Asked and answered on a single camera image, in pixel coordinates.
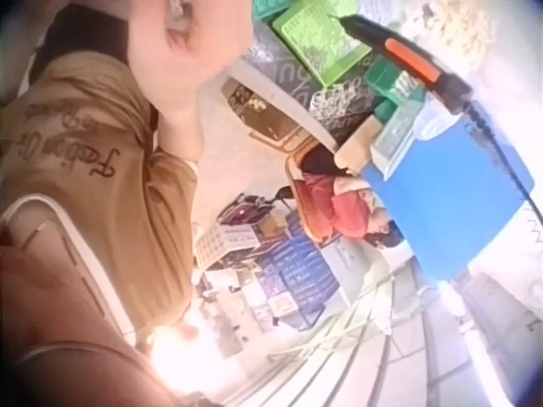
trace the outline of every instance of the bright light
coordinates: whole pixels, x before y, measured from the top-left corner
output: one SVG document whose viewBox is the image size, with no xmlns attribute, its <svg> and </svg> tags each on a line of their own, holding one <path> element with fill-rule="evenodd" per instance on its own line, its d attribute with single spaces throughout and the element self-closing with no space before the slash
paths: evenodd
<svg viewBox="0 0 543 407">
<path fill-rule="evenodd" d="M 467 350 L 473 361 L 473 366 L 479 375 L 484 393 L 493 407 L 513 407 L 507 398 L 489 354 L 483 344 L 479 332 L 469 330 L 464 333 Z"/>
<path fill-rule="evenodd" d="M 151 362 L 173 390 L 213 393 L 225 380 L 224 359 L 201 314 L 189 311 L 187 317 L 199 329 L 198 339 L 188 342 L 175 329 L 161 326 L 154 332 Z"/>
<path fill-rule="evenodd" d="M 451 314 L 458 318 L 466 315 L 466 305 L 464 300 L 448 282 L 438 283 L 441 300 Z"/>
</svg>

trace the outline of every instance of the coiled black cable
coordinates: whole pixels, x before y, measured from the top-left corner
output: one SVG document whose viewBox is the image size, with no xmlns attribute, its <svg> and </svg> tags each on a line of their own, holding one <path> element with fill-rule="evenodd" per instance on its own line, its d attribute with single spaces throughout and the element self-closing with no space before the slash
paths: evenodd
<svg viewBox="0 0 543 407">
<path fill-rule="evenodd" d="M 517 187 L 518 191 L 522 194 L 522 197 L 526 199 L 526 202 L 528 202 L 530 208 L 534 211 L 535 217 L 539 221 L 540 225 L 543 226 L 543 215 L 541 214 L 540 209 L 537 207 L 537 204 L 530 196 L 529 191 L 526 189 L 522 181 L 520 181 L 518 178 L 517 173 L 511 166 L 511 163 L 509 163 L 506 155 L 503 153 L 500 143 L 498 143 L 498 141 L 495 139 L 495 134 L 488 125 L 486 119 L 471 102 L 466 103 L 464 106 L 464 113 L 481 131 L 481 133 L 472 133 L 473 140 L 480 147 L 489 152 L 494 164 L 509 176 Z"/>
</svg>

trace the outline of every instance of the red shirt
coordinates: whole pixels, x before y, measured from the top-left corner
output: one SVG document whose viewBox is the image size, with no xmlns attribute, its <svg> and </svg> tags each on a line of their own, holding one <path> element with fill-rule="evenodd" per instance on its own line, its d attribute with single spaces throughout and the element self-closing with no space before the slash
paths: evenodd
<svg viewBox="0 0 543 407">
<path fill-rule="evenodd" d="M 367 233 L 370 208 L 358 191 L 335 195 L 334 176 L 304 174 L 305 184 L 311 191 L 316 209 L 330 225 L 347 237 L 362 238 Z"/>
</svg>

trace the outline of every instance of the brown shirt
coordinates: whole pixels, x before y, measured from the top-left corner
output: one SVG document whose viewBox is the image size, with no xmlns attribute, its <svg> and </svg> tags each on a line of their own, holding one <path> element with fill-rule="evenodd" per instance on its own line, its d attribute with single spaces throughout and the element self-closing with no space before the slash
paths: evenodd
<svg viewBox="0 0 543 407">
<path fill-rule="evenodd" d="M 149 116 L 130 70 L 96 53 L 54 61 L 2 112 L 0 214 L 30 195 L 54 200 L 137 333 L 176 321 L 192 295 L 196 174 L 153 150 Z"/>
</svg>

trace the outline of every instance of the hand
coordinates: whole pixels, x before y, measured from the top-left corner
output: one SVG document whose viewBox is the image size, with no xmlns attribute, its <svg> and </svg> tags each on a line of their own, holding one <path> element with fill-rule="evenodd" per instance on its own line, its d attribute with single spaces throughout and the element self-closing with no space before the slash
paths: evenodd
<svg viewBox="0 0 543 407">
<path fill-rule="evenodd" d="M 143 95 L 166 117 L 251 45 L 251 0 L 193 0 L 188 32 L 168 27 L 168 0 L 132 0 L 128 60 Z"/>
</svg>

